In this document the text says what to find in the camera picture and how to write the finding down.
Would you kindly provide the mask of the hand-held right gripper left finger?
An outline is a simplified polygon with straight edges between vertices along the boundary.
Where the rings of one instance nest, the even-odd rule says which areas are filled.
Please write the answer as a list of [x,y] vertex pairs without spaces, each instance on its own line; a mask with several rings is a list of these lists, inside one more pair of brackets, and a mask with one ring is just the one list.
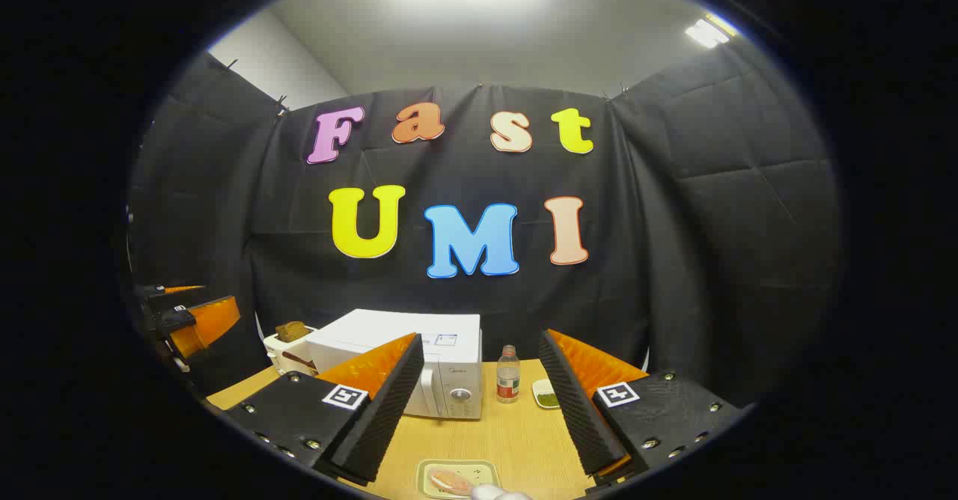
[[322,374],[283,374],[225,417],[298,465],[366,486],[376,480],[423,366],[421,334],[409,333]]

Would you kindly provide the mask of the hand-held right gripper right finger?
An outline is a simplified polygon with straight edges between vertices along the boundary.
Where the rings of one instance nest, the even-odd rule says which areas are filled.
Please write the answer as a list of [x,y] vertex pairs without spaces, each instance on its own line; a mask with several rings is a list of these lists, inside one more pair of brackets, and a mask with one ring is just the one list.
[[646,373],[553,329],[542,332],[538,356],[582,469],[597,487],[673,465],[751,409],[686,375]]

